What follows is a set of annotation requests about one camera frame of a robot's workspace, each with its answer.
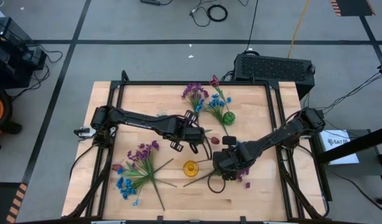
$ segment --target yellow cable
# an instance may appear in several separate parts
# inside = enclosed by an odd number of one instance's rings
[[[303,20],[303,18],[304,18],[304,14],[305,14],[305,12],[306,12],[307,7],[309,6],[309,4],[310,4],[310,0],[307,0],[307,1],[305,2],[304,9],[303,9],[302,15],[301,15],[301,17],[300,17],[300,19],[299,19],[299,22],[297,23],[296,30],[295,30],[295,32],[293,33],[293,38],[292,38],[292,42],[291,42],[291,49],[289,49],[288,58],[291,56],[291,53],[292,53],[292,50],[293,50],[293,42],[295,41],[297,31],[299,30],[300,24],[302,23],[302,20]]]

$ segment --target gray floor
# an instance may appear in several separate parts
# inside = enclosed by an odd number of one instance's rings
[[[70,40],[84,3],[85,0],[17,0],[6,1],[0,10],[33,39]],[[166,7],[148,6],[138,0],[92,0],[79,39],[247,39],[255,1],[248,7],[235,0],[222,0],[222,3],[229,10],[228,19],[199,28],[188,15],[198,0],[174,0]],[[292,39],[304,3],[303,0],[260,0],[253,39]],[[367,17],[367,21],[376,39],[382,40],[382,0],[371,0],[371,4],[376,16]],[[205,19],[202,14],[197,15],[200,23]],[[311,2],[297,39],[369,40],[359,18],[337,17],[329,0]],[[57,44],[44,46],[48,50],[61,50],[65,55],[69,48]],[[245,47],[244,44],[77,44],[17,221],[60,216],[78,145],[72,131],[83,124],[93,82],[119,79],[123,69],[131,80],[209,80],[212,74],[220,77],[232,69],[236,54]],[[275,57],[286,57],[289,50],[288,45],[250,47],[261,55]],[[296,45],[292,57],[309,59],[317,67],[310,107],[331,104],[376,73],[379,65],[370,45]],[[4,146],[0,151],[0,182],[22,180],[63,61],[49,64],[51,76],[42,88],[29,91],[14,102],[13,119],[23,124],[24,131],[17,136],[0,136]],[[345,100],[327,119],[341,128],[382,128],[382,80]],[[372,198],[382,196],[379,177],[351,178]],[[329,175],[329,184],[333,194],[330,218],[382,223],[382,212],[348,182]]]

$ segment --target yellow cup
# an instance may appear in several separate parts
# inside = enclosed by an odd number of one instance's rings
[[[199,166],[194,161],[187,161],[187,162],[185,162],[185,164],[183,166],[183,171],[184,171],[185,175],[187,175],[189,177],[194,177],[195,175],[198,174]]]

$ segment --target orange vacuum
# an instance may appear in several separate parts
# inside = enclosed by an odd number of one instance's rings
[[[17,134],[21,131],[22,126],[20,124],[10,121],[11,115],[11,97],[6,93],[6,91],[0,88],[0,134]]]

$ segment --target wooden tabletop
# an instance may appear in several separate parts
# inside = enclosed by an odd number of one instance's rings
[[[98,106],[106,104],[110,82],[95,82],[88,105],[85,126],[90,125],[91,118]],[[184,114],[190,105],[181,99],[180,94],[184,86],[175,85],[127,85],[124,87],[122,108],[136,113],[157,116],[159,113]],[[210,94],[214,89],[205,86]],[[229,108],[236,115],[235,123],[227,127],[230,136],[236,136],[239,141],[257,140],[272,131],[269,119],[268,102],[263,86],[221,86],[225,96],[230,96],[233,102]],[[285,115],[300,110],[299,98],[294,83],[280,83],[280,91]],[[272,92],[274,109],[276,111],[277,125],[279,114],[276,106],[275,94]],[[221,137],[225,134],[219,122],[212,115],[201,112],[200,125],[205,129],[212,129],[208,137]],[[206,159],[203,149],[194,154],[184,144],[182,152],[176,152],[169,147],[170,141],[163,140],[155,132],[121,125],[117,132],[113,154],[113,164],[125,165],[129,150],[136,150],[140,143],[150,143],[158,140],[161,149],[155,155],[154,166],[159,167],[171,158],[174,160],[156,173],[156,178],[178,186],[174,188],[166,184],[159,184],[158,189],[165,205],[163,211],[152,184],[143,187],[139,197],[139,205],[132,203],[136,196],[132,195],[124,200],[116,188],[119,175],[111,171],[106,194],[104,219],[120,220],[156,220],[163,215],[164,220],[240,220],[246,216],[248,221],[284,221],[286,213],[277,166],[276,151],[272,147],[265,151],[256,163],[250,168],[249,175],[244,181],[228,181],[226,189],[221,194],[214,194],[207,186],[206,180],[201,180],[187,187],[184,184],[201,177],[213,170],[212,162],[199,163],[200,172],[196,177],[187,177],[182,170],[186,161],[199,161]],[[307,140],[300,140],[301,145],[310,149]],[[79,144],[77,157],[91,146],[91,140]],[[213,151],[220,151],[222,145],[212,145]],[[90,151],[78,161],[69,183],[67,197],[62,215],[68,215],[82,200],[90,188],[93,168],[95,166],[97,149]],[[319,182],[313,159],[304,151],[295,149],[294,161],[301,191],[315,209],[325,213]],[[245,182],[251,182],[251,188],[245,188]],[[211,180],[214,189],[221,189],[223,181],[217,177]],[[297,217],[294,196],[289,188],[292,202],[293,216]],[[97,213],[100,193],[95,196],[93,214]]]

